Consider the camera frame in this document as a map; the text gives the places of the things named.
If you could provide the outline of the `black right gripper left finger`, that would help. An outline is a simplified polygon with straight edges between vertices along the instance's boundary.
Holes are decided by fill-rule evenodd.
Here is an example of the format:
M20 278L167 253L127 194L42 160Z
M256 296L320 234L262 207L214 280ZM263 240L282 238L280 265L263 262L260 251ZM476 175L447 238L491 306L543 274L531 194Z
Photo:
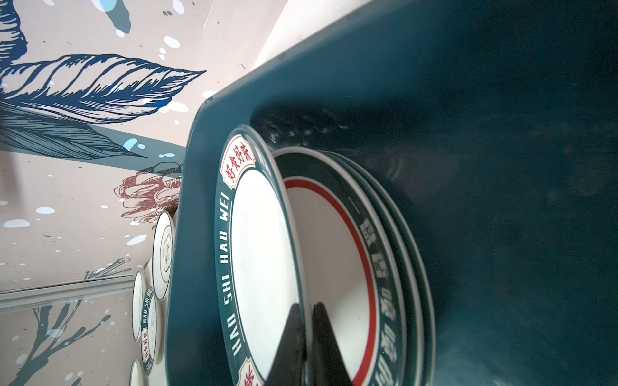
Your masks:
M265 386L304 385L306 338L298 303L291 306Z

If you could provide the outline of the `dark teal plastic bin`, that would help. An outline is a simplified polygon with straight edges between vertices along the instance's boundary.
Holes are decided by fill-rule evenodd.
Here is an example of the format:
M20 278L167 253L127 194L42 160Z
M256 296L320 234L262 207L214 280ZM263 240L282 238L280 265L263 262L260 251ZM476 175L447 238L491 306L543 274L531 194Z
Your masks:
M365 167L431 287L437 385L617 382L617 4L373 1L201 106L183 165L172 385L229 385L213 252L231 130Z

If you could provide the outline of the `large green rim plate back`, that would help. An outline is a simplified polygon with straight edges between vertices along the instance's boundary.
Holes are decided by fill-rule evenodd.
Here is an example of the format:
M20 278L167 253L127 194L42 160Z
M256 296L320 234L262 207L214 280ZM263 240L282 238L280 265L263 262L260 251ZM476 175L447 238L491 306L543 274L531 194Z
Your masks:
M283 178L256 130L240 125L218 167L214 263L220 322L235 385L264 385L289 318L307 352L306 285Z

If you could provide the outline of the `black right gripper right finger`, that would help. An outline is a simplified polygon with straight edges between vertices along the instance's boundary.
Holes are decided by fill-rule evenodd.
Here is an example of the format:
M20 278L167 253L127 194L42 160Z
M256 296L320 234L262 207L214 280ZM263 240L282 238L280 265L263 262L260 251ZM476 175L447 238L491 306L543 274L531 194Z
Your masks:
M312 312L311 370L315 386L352 386L336 342L328 312L322 302Z

